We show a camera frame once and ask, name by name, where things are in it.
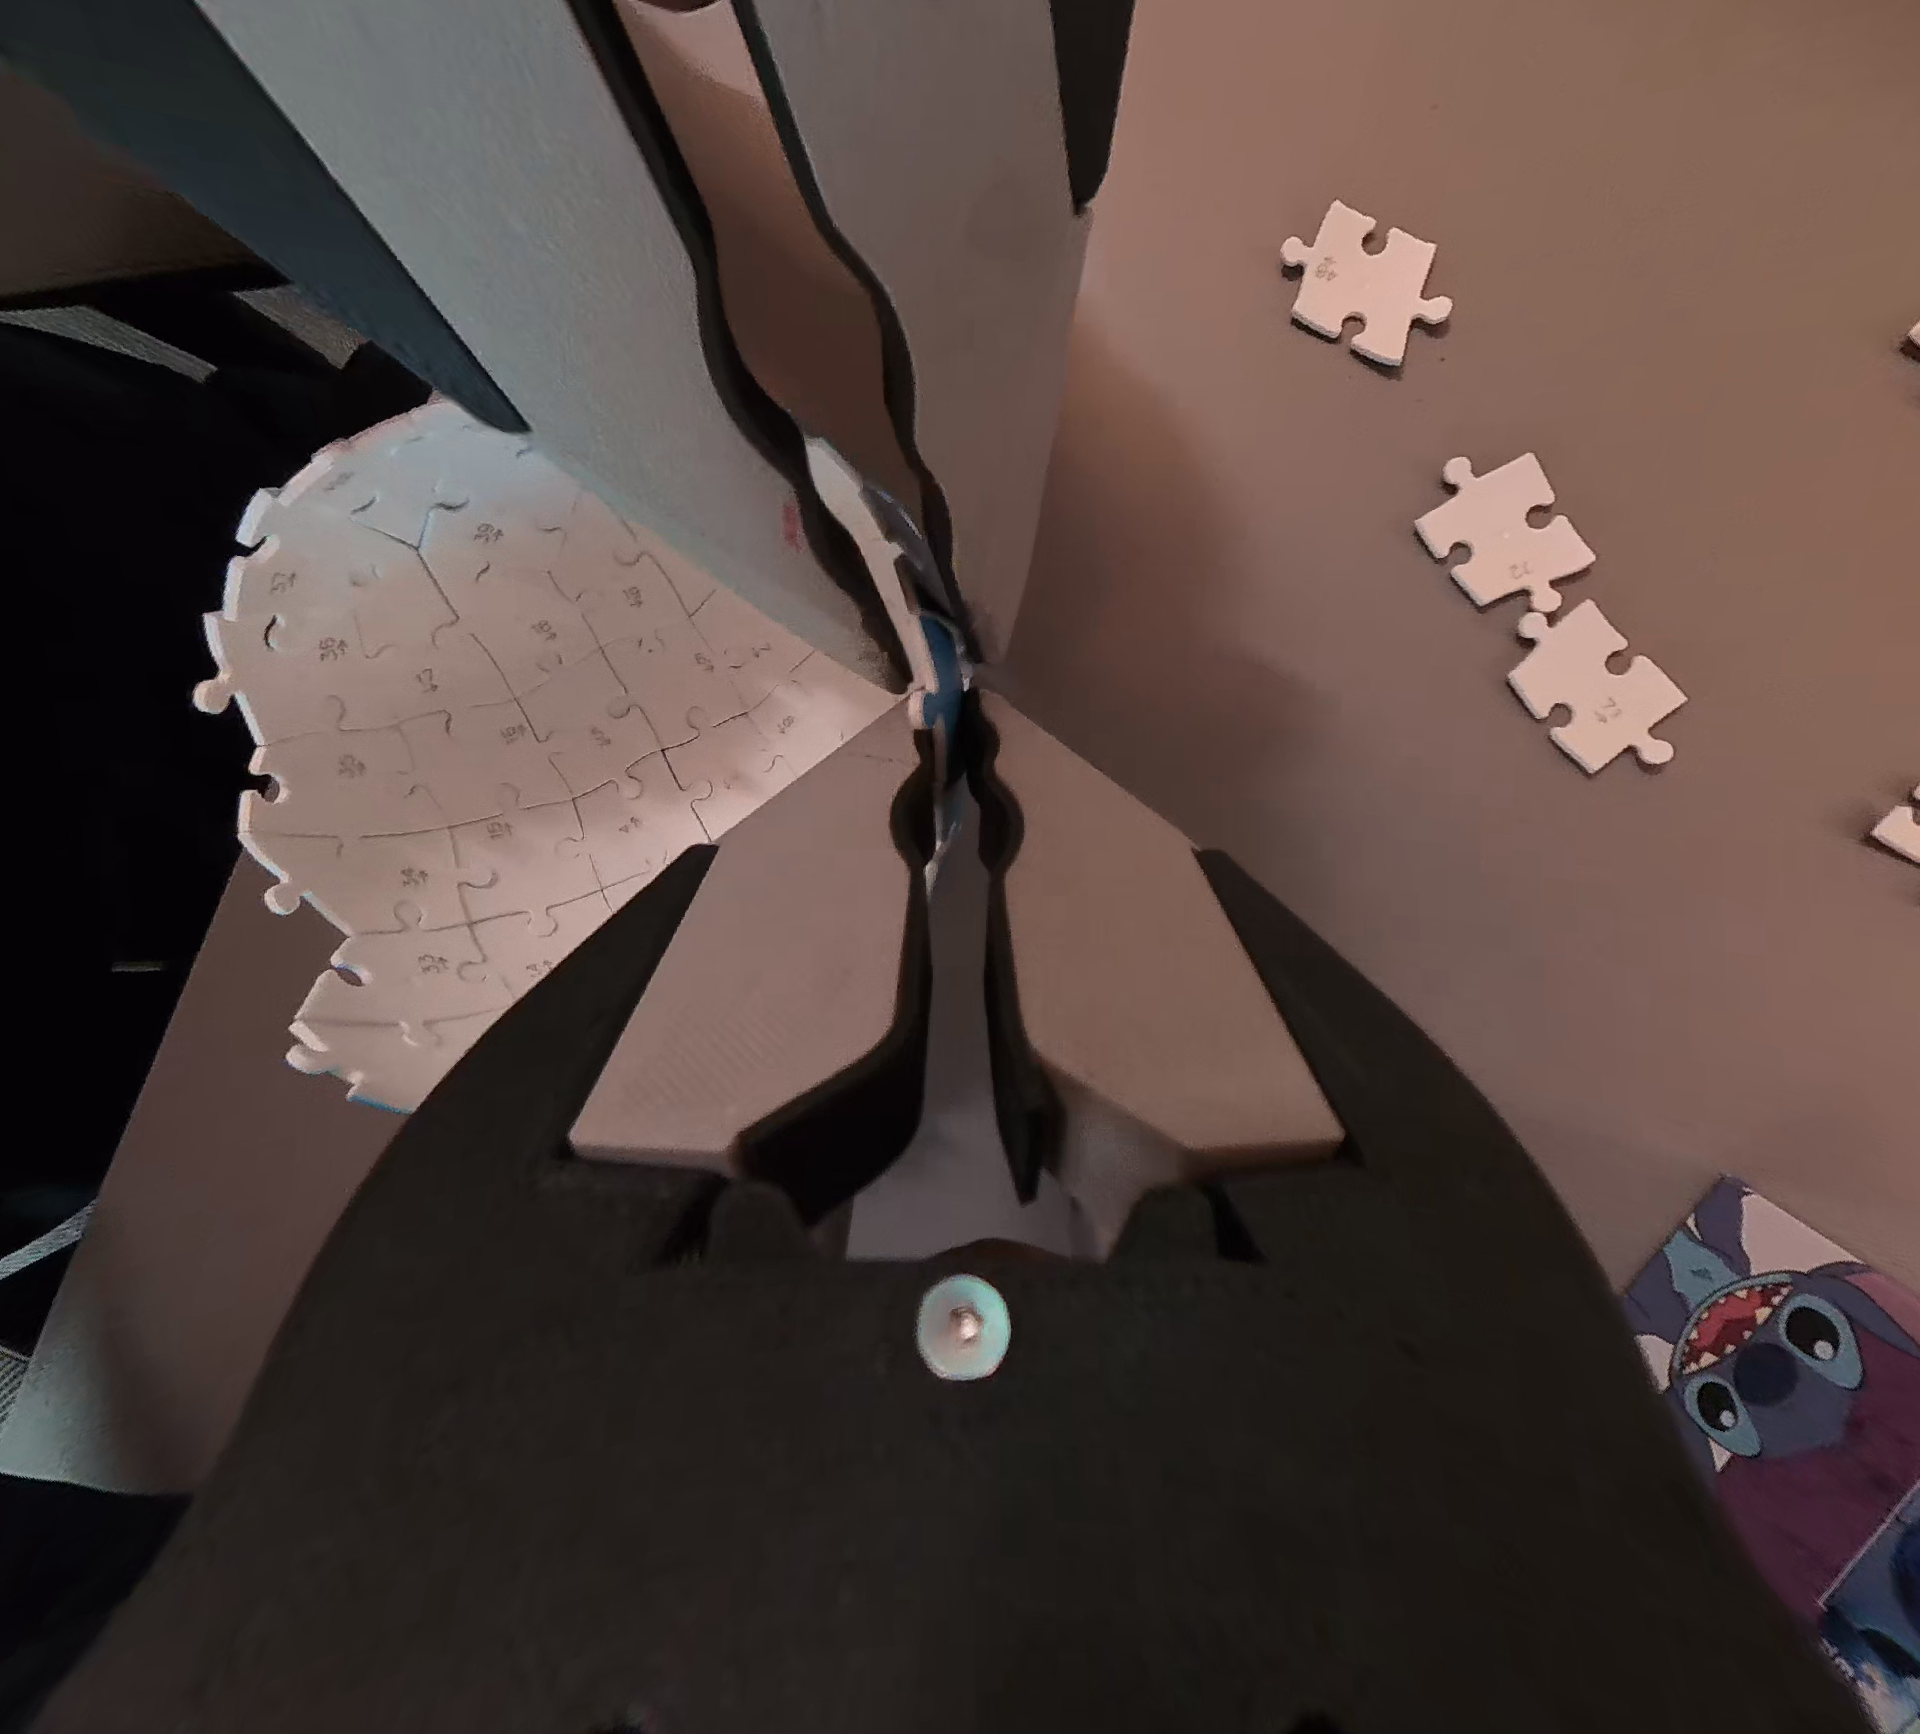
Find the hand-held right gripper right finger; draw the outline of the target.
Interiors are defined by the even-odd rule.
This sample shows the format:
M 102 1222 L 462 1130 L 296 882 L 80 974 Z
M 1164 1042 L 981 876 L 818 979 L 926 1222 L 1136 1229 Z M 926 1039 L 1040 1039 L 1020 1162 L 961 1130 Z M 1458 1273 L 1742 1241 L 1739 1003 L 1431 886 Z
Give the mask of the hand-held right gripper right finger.
M 1020 1199 L 1072 1202 L 1324 1162 L 1343 1130 L 1200 842 L 977 691 L 985 1039 Z

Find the partly built white puzzle ball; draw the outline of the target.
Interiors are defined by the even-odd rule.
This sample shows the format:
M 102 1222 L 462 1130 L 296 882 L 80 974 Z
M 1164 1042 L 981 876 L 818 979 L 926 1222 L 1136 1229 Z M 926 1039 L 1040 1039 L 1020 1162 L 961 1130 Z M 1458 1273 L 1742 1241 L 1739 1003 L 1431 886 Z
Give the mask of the partly built white puzzle ball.
M 268 904 L 343 936 L 289 1060 L 386 1112 L 899 704 L 449 402 L 316 448 L 239 547 L 196 707 L 255 730 Z

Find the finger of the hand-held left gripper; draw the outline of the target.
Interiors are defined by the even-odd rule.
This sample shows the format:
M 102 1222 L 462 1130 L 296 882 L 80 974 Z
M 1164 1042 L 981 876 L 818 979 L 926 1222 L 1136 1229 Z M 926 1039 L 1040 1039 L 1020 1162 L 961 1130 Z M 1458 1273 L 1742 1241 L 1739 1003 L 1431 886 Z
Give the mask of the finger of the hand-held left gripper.
M 981 658 L 1004 658 L 1064 387 L 1072 212 L 1047 0 L 747 0 L 808 188 L 903 340 L 911 448 Z
M 617 0 L 191 0 L 532 441 L 882 691 L 899 643 L 736 351 Z

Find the cartoon print puzzle box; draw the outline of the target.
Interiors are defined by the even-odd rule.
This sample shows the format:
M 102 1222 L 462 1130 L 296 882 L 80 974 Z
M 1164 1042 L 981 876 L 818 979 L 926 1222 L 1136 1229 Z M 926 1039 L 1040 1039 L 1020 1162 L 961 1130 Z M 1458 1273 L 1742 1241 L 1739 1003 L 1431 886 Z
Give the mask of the cartoon print puzzle box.
M 1718 1179 L 1622 1287 L 1641 1364 L 1767 1591 L 1868 1731 L 1920 1731 L 1920 1299 Z

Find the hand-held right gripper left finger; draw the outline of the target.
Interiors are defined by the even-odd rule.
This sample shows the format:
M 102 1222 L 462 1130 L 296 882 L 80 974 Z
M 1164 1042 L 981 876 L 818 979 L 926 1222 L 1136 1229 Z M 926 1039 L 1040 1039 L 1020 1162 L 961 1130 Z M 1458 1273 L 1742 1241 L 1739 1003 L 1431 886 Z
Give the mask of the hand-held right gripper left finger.
M 849 1208 L 921 1130 L 926 847 L 930 766 L 888 707 L 724 836 L 573 1152 Z

